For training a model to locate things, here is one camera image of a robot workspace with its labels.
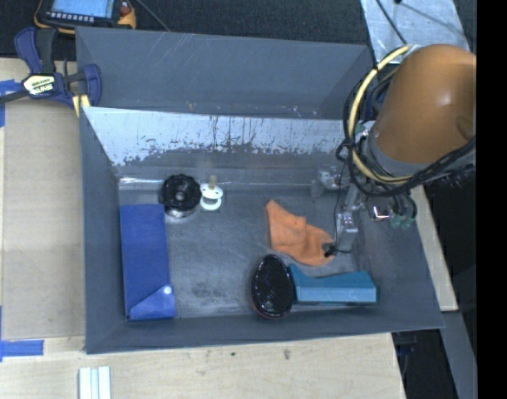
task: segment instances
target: black lid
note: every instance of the black lid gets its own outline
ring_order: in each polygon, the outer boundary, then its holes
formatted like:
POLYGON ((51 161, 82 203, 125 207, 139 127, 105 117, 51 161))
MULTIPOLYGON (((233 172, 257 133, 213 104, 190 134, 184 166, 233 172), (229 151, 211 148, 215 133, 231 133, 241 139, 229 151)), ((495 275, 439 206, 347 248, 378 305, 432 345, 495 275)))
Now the black lid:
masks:
POLYGON ((252 282, 255 310, 266 318, 281 318, 290 312, 294 302, 294 283, 287 266, 269 254, 259 263, 252 282))

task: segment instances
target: gray box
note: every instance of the gray box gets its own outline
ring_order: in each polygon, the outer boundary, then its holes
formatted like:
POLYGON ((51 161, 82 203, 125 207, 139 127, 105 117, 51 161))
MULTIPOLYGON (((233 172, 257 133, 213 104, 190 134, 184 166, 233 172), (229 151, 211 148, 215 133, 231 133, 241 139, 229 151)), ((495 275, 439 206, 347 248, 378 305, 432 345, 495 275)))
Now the gray box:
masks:
POLYGON ((273 253, 269 200, 333 231, 337 192, 313 197, 311 183, 319 167, 337 164, 340 110, 371 65, 365 47, 79 28, 76 49, 80 67, 100 67, 104 86, 101 106, 80 120, 88 353, 443 326, 416 226, 394 230, 366 211, 351 253, 300 269, 311 276, 367 270, 376 305, 295 306, 269 321, 249 304, 255 266, 273 253), (167 128, 183 125, 181 140, 171 140, 167 128), (161 182, 179 173, 200 181, 216 175, 223 205, 167 220, 177 318, 128 322, 119 204, 157 202, 161 182))

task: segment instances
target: white object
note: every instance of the white object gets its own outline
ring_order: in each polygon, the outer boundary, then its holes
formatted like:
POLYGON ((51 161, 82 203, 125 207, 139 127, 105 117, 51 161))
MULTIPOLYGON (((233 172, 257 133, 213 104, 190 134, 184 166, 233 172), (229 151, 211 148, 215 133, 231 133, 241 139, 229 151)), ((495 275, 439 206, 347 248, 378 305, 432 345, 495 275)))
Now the white object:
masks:
POLYGON ((207 211, 215 211, 220 208, 224 191, 220 186, 217 186, 215 176, 210 176, 209 182, 201 184, 200 191, 202 192, 200 207, 207 211))
POLYGON ((110 368, 80 368, 78 399, 111 399, 110 368))

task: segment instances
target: digital display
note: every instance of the digital display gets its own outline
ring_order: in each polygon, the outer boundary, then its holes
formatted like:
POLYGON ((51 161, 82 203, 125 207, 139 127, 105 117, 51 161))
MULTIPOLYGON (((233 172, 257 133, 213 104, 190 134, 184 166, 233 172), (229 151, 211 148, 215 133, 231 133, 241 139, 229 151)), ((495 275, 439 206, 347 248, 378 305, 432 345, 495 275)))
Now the digital display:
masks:
POLYGON ((107 17, 111 19, 114 1, 115 0, 54 0, 52 11, 90 17, 107 17))

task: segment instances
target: yellow cable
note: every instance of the yellow cable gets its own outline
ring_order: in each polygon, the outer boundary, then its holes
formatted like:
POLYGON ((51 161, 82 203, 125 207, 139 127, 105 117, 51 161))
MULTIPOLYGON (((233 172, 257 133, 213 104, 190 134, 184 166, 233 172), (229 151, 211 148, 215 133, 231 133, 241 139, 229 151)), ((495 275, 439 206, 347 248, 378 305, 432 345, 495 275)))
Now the yellow cable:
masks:
MULTIPOLYGON (((356 120, 357 120, 357 110, 358 107, 361 104, 361 99, 364 95, 365 90, 370 86, 370 83, 375 78, 375 76, 379 73, 380 70, 382 70, 387 64, 389 64, 391 61, 396 59, 398 56, 402 55, 403 53, 408 52, 411 49, 411 46, 403 46, 399 47, 393 52, 386 55, 378 64, 376 67, 374 67, 370 72, 368 72, 367 76, 364 78, 362 84, 357 89, 357 93, 355 95, 355 99, 352 103, 352 108, 350 110, 350 115, 348 117, 348 134, 350 136, 350 140, 353 141, 353 131, 355 128, 356 120)), ((403 177, 385 177, 381 176, 377 173, 372 172, 366 165, 361 161, 361 159, 358 157, 356 153, 353 153, 353 162, 357 166, 357 168, 368 178, 373 179, 378 182, 388 182, 393 184, 403 184, 406 183, 411 176, 403 176, 403 177)))

